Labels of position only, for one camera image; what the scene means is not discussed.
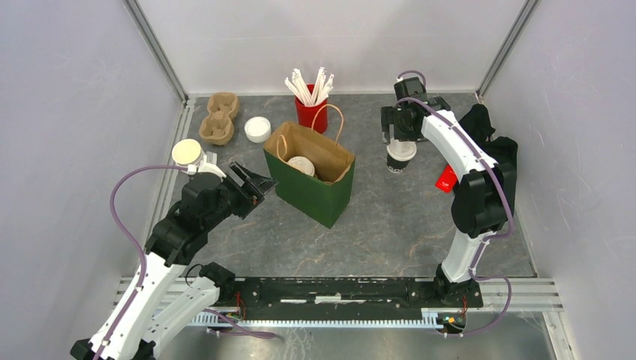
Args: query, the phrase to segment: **white lid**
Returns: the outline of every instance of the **white lid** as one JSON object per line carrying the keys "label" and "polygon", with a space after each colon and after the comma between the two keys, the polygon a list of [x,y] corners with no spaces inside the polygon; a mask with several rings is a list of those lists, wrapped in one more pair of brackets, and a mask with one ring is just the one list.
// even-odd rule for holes
{"label": "white lid", "polygon": [[253,117],[245,122],[245,135],[252,143],[263,143],[272,133],[272,126],[267,118]]}
{"label": "white lid", "polygon": [[195,139],[185,139],[172,148],[172,159],[182,166],[195,164],[203,156],[201,145]]}
{"label": "white lid", "polygon": [[416,156],[417,145],[414,141],[397,141],[391,138],[386,152],[397,161],[409,161]]}
{"label": "white lid", "polygon": [[298,171],[301,171],[309,176],[314,176],[314,173],[316,172],[314,165],[306,157],[295,156],[289,159],[287,163],[291,167],[295,167],[296,169],[298,169]]}

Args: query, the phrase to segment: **white container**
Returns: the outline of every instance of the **white container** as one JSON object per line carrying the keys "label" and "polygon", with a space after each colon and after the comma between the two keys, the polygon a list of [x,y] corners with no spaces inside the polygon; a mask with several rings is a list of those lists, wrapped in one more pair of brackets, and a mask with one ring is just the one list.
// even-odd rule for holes
{"label": "white container", "polygon": [[291,167],[296,168],[301,173],[305,173],[309,176],[314,176],[314,174],[316,173],[316,168],[311,163],[311,161],[303,156],[292,157],[291,159],[289,159],[289,161],[287,161],[287,164],[289,164]]}
{"label": "white container", "polygon": [[262,116],[253,117],[245,123],[245,135],[252,143],[264,143],[272,134],[272,125]]}

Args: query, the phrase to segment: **red card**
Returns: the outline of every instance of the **red card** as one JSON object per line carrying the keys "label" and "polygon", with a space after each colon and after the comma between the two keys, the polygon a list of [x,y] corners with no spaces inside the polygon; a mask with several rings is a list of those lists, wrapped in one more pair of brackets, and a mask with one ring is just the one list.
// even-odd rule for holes
{"label": "red card", "polygon": [[442,175],[437,179],[435,186],[445,193],[450,193],[456,183],[457,176],[455,172],[450,165],[446,165],[444,172],[442,172]]}

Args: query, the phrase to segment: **red cup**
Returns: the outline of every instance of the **red cup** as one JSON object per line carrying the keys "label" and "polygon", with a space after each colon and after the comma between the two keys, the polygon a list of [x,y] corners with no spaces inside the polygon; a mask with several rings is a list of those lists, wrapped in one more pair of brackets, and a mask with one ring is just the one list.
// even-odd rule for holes
{"label": "red cup", "polygon": [[[307,84],[307,89],[309,89],[309,93],[314,90],[314,84]],[[311,128],[311,123],[314,122],[314,116],[321,107],[327,104],[327,99],[325,99],[320,105],[308,107],[305,106],[297,97],[295,98],[296,102],[296,112],[298,113],[298,123],[306,128]],[[316,117],[316,124],[313,125],[313,129],[318,131],[319,133],[324,133],[327,130],[327,109],[322,109],[322,111]]]}

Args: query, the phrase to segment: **red object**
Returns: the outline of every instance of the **red object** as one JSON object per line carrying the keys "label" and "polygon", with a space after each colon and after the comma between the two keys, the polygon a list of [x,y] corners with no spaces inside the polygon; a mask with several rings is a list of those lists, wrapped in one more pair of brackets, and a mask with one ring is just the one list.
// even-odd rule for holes
{"label": "red object", "polygon": [[[314,90],[314,84],[307,84],[307,89],[309,89],[309,93]],[[314,120],[314,116],[320,110],[323,105],[327,104],[327,99],[325,99],[320,105],[307,107],[303,105],[302,102],[296,97],[296,112],[298,113],[298,123],[306,128],[311,128],[311,122]],[[322,109],[318,117],[316,118],[316,124],[313,126],[315,131],[319,133],[324,133],[327,130],[327,109]]]}
{"label": "red object", "polygon": [[455,171],[453,171],[450,165],[446,165],[442,175],[437,179],[435,186],[445,193],[450,193],[455,184],[457,184],[457,175],[455,175]]}

